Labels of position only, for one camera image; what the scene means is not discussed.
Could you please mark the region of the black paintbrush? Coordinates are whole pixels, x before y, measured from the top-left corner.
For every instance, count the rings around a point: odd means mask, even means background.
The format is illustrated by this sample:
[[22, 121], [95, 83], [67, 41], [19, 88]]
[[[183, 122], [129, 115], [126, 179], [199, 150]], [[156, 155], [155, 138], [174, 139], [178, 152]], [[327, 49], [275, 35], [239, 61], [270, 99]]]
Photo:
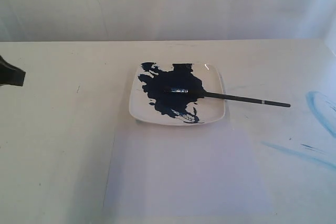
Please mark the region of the black paintbrush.
[[282, 103], [282, 102], [277, 102], [277, 101], [268, 101], [268, 100], [261, 100], [261, 99], [247, 98], [247, 97], [238, 97], [234, 95], [213, 93], [213, 92], [207, 92], [207, 91], [201, 91], [201, 90], [190, 90], [190, 89], [181, 89], [181, 88], [164, 88], [163, 90], [169, 93], [183, 94], [183, 95], [189, 95], [192, 97], [199, 97], [199, 98], [208, 97], [208, 98], [239, 101], [239, 102], [246, 102], [246, 103], [279, 106], [283, 108], [291, 107], [289, 103]]

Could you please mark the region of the white square plate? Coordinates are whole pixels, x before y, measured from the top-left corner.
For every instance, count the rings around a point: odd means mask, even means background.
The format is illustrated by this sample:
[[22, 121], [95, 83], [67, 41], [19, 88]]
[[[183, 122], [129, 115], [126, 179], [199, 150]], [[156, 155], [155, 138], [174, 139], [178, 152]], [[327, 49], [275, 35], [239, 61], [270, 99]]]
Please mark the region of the white square plate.
[[217, 69], [206, 63], [141, 63], [135, 72], [129, 112], [137, 120], [169, 126], [192, 126], [218, 121], [225, 115], [225, 101], [167, 94], [165, 87], [201, 88], [223, 93]]

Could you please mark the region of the white paper sheet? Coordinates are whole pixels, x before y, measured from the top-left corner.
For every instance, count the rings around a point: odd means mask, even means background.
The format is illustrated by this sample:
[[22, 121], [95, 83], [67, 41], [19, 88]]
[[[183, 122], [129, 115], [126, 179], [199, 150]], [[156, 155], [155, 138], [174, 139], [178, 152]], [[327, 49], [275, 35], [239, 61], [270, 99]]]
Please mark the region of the white paper sheet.
[[117, 216], [269, 212], [246, 134], [218, 122], [119, 128], [104, 205]]

